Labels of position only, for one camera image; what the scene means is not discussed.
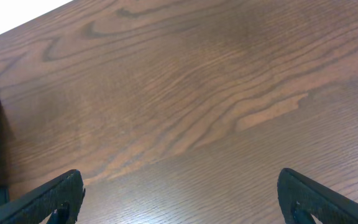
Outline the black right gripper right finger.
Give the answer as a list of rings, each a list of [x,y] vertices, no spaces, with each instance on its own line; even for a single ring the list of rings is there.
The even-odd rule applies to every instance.
[[[285,223],[358,223],[358,203],[289,168],[277,181]]]

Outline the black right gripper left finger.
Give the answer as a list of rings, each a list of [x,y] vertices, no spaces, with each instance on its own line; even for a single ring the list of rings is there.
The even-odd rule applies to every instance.
[[[0,224],[71,223],[78,221],[85,189],[81,172],[72,169],[0,206]]]

